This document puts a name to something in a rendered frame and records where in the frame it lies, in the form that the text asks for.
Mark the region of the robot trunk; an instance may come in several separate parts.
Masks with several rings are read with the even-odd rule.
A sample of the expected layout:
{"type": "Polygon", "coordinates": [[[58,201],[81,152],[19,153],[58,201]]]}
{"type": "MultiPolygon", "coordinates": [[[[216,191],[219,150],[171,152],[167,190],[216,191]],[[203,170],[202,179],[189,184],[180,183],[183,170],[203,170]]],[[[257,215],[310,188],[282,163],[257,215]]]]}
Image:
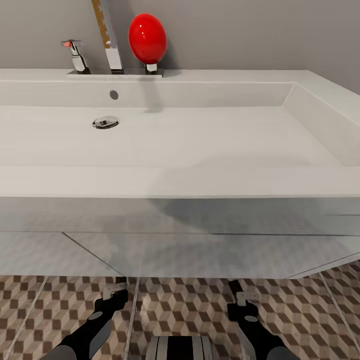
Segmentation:
{"type": "Polygon", "coordinates": [[[153,336],[145,360],[215,360],[208,336],[153,336]]]}

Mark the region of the mousetrap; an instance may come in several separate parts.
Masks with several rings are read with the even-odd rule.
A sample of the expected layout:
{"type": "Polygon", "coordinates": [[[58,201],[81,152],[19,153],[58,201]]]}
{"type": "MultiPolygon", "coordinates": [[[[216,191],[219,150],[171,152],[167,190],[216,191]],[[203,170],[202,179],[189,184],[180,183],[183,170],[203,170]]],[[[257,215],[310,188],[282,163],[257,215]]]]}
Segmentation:
{"type": "MultiPolygon", "coordinates": [[[[116,276],[116,284],[126,283],[126,282],[127,282],[127,277],[126,276],[116,276]]],[[[125,294],[126,291],[127,291],[127,289],[116,291],[114,293],[114,295],[125,294]]]]}
{"type": "Polygon", "coordinates": [[[242,286],[240,285],[240,282],[239,282],[238,279],[237,279],[237,280],[230,281],[230,282],[228,282],[228,283],[229,283],[229,285],[230,285],[230,289],[231,289],[232,294],[233,294],[233,296],[234,296],[234,298],[235,298],[235,301],[236,301],[236,303],[237,303],[238,298],[237,298],[237,296],[236,296],[236,293],[237,293],[237,292],[243,292],[242,286]]]}

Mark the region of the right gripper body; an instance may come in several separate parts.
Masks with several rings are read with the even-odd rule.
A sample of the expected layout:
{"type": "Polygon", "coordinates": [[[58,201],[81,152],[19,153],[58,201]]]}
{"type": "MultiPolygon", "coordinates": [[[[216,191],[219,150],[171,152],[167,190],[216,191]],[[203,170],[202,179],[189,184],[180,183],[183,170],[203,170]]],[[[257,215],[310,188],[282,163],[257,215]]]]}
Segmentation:
{"type": "Polygon", "coordinates": [[[237,303],[228,303],[227,304],[227,313],[228,319],[231,320],[238,320],[238,315],[241,312],[247,311],[249,313],[253,313],[256,317],[257,308],[254,304],[247,304],[246,306],[238,305],[237,303]]]}

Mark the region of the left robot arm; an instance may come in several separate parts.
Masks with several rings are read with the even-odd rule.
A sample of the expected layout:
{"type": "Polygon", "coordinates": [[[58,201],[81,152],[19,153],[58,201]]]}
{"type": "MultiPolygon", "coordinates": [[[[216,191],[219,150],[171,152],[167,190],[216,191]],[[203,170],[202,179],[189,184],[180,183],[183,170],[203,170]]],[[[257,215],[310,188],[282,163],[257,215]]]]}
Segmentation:
{"type": "Polygon", "coordinates": [[[127,287],[126,282],[105,286],[103,298],[95,301],[87,322],[39,360],[91,360],[111,335],[113,314],[128,302],[128,290],[114,293],[127,287]]]}

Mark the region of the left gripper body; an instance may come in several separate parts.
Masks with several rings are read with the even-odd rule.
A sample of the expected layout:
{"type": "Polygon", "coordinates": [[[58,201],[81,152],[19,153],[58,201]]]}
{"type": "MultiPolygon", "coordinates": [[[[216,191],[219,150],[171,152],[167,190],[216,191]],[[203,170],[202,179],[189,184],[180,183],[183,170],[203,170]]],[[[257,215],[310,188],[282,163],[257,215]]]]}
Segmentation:
{"type": "Polygon", "coordinates": [[[125,307],[124,294],[114,294],[110,299],[103,300],[103,298],[97,299],[94,303],[94,309],[97,310],[102,306],[110,306],[113,314],[116,311],[123,310],[125,307]]]}

